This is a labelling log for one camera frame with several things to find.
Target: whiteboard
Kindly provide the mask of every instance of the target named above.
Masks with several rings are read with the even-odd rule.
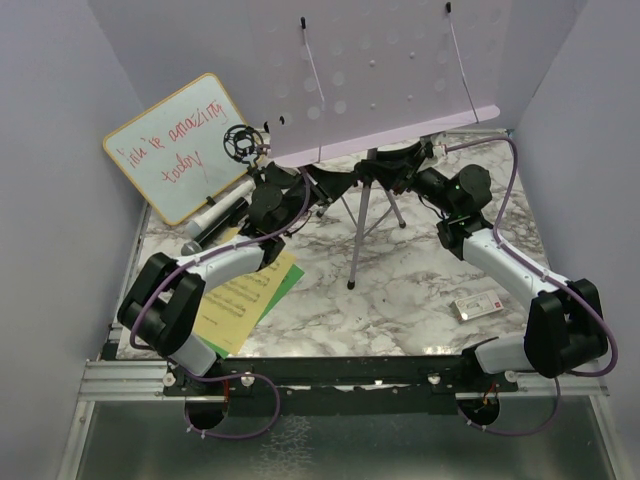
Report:
[[[229,127],[245,123],[212,73],[107,135],[103,147],[169,225],[246,173],[224,152]]]
[[[247,0],[271,132],[284,166],[475,123],[447,0]],[[456,0],[453,21],[480,121],[496,117],[511,0]],[[304,44],[300,17],[320,87]]]

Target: whiteboard frame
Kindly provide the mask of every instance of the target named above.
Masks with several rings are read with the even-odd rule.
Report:
[[[204,205],[207,204],[207,199],[205,198],[202,203],[200,205],[198,205],[197,207],[195,207],[192,211],[190,211],[188,214],[186,214],[184,217],[182,217],[180,220],[176,221],[176,222],[170,222],[163,214],[162,212],[155,206],[155,204],[151,201],[151,199],[147,196],[147,194],[142,190],[142,188],[140,188],[140,185],[138,185],[138,183],[131,177],[131,175],[129,175],[129,172],[127,172],[127,170],[125,168],[123,168],[123,166],[120,164],[120,162],[116,159],[116,156],[109,150],[109,148],[107,147],[107,141],[113,137],[114,135],[116,135],[118,132],[120,132],[121,130],[124,130],[125,128],[127,128],[129,125],[131,125],[132,123],[138,121],[140,118],[144,117],[147,113],[151,112],[152,110],[155,110],[156,108],[160,107],[161,105],[165,104],[166,102],[168,102],[169,100],[171,100],[173,97],[175,97],[176,95],[182,93],[184,90],[186,90],[187,88],[189,88],[190,86],[192,86],[193,84],[199,82],[200,80],[202,80],[205,77],[213,77],[216,79],[216,81],[218,82],[218,84],[220,85],[220,88],[222,89],[222,91],[224,92],[224,94],[227,96],[227,98],[229,99],[229,103],[231,103],[231,105],[233,106],[234,110],[236,111],[236,113],[238,114],[238,117],[240,117],[240,120],[242,120],[242,123],[244,123],[246,125],[247,121],[245,120],[245,118],[242,116],[242,113],[240,112],[240,110],[238,109],[238,107],[236,106],[236,104],[234,103],[233,99],[231,98],[231,96],[229,96],[229,92],[227,92],[227,89],[224,88],[224,85],[222,84],[222,82],[220,81],[220,78],[218,78],[218,76],[215,73],[204,73],[202,75],[200,75],[198,78],[196,78],[195,80],[189,82],[188,84],[186,84],[184,87],[182,87],[179,90],[176,90],[174,93],[172,93],[171,95],[169,95],[167,98],[159,101],[158,103],[156,103],[153,107],[147,108],[144,112],[142,112],[140,115],[138,115],[135,118],[132,118],[131,120],[129,120],[127,123],[125,123],[124,125],[122,125],[121,127],[117,128],[116,130],[114,130],[113,132],[111,132],[109,135],[107,135],[106,137],[104,137],[104,139],[102,140],[102,148],[104,149],[105,152],[107,152],[107,154],[111,157],[111,159],[114,161],[114,163],[118,166],[118,168],[122,171],[122,173],[124,173],[126,175],[126,177],[129,179],[129,181],[133,184],[133,186],[136,187],[136,189],[138,190],[138,192],[140,192],[140,194],[144,197],[144,199],[147,201],[147,203],[149,205],[151,205],[153,207],[153,209],[158,213],[158,215],[160,216],[160,218],[162,218],[162,221],[164,223],[166,223],[167,225],[170,226],[175,226],[175,225],[179,225],[180,223],[182,223],[186,218],[189,218],[191,215],[193,215],[195,212],[197,212],[200,208],[202,208]],[[261,160],[264,159],[264,156],[261,156],[256,163],[260,162]],[[233,180],[231,180],[229,183],[227,183],[224,187],[222,187],[220,190],[218,190],[217,192],[213,193],[211,195],[211,197],[215,197],[216,195],[220,194],[221,192],[223,192],[224,190],[226,190],[227,188],[229,188],[230,185],[233,185],[235,182],[237,182],[240,178],[242,178],[244,175],[246,175],[245,173],[241,173],[240,175],[238,175],[237,177],[235,177]]]

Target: whiteboard marker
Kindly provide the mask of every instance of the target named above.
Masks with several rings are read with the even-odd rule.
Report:
[[[227,208],[233,205],[236,200],[249,194],[254,188],[256,188],[256,185],[253,183],[253,180],[247,180],[241,184],[209,210],[191,220],[187,224],[187,235],[191,238],[196,238],[205,228],[213,223],[216,218],[222,215]]]

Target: yellow paper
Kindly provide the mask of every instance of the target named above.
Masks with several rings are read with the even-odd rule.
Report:
[[[200,302],[195,334],[237,354],[294,261],[293,254],[282,252],[259,272],[236,277],[211,290]]]

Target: green paper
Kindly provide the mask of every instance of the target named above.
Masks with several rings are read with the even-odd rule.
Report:
[[[282,282],[280,283],[280,286],[276,290],[276,293],[274,293],[273,297],[271,297],[271,300],[269,300],[269,303],[265,307],[264,312],[262,312],[262,315],[260,316],[260,319],[258,320],[256,325],[260,323],[262,319],[267,315],[267,313],[269,313],[271,309],[275,307],[280,300],[282,300],[282,297],[284,297],[287,294],[287,292],[289,292],[289,290],[291,290],[293,286],[296,283],[298,283],[298,280],[300,280],[300,278],[302,278],[303,275],[304,275],[304,272],[300,267],[298,267],[295,263],[291,265],[291,268],[282,279]],[[229,352],[227,352],[226,350],[220,348],[219,346],[211,342],[208,342],[202,337],[200,338],[204,343],[206,343],[209,346],[209,348],[214,350],[222,358],[227,358],[229,356]]]
[[[284,297],[287,292],[291,290],[296,283],[298,283],[298,280],[302,278],[302,275],[304,275],[304,272],[299,266],[297,266],[295,263],[291,265],[291,268],[282,279],[282,283],[280,283],[278,290],[276,290],[276,293],[273,295],[273,297],[271,297],[271,300],[269,300],[269,303],[264,309],[264,312],[262,312],[258,323],[260,323],[260,321],[267,315],[267,313],[269,313],[271,309],[276,306],[276,303],[278,303],[282,299],[282,297]]]

